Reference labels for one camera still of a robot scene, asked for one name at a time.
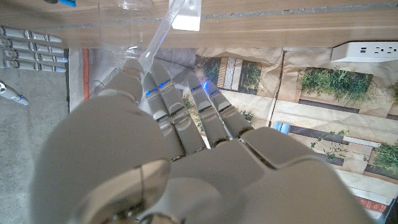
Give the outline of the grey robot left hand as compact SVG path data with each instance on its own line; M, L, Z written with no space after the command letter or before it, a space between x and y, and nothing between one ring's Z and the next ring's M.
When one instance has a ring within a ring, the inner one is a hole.
M255 128L213 84L188 85L203 134L162 64L127 61L44 143L31 222L372 222L307 146Z

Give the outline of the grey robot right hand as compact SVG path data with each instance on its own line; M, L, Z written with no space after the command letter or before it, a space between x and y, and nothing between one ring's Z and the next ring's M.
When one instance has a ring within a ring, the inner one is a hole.
M56 35L27 29L1 27L1 68L64 73L68 57Z

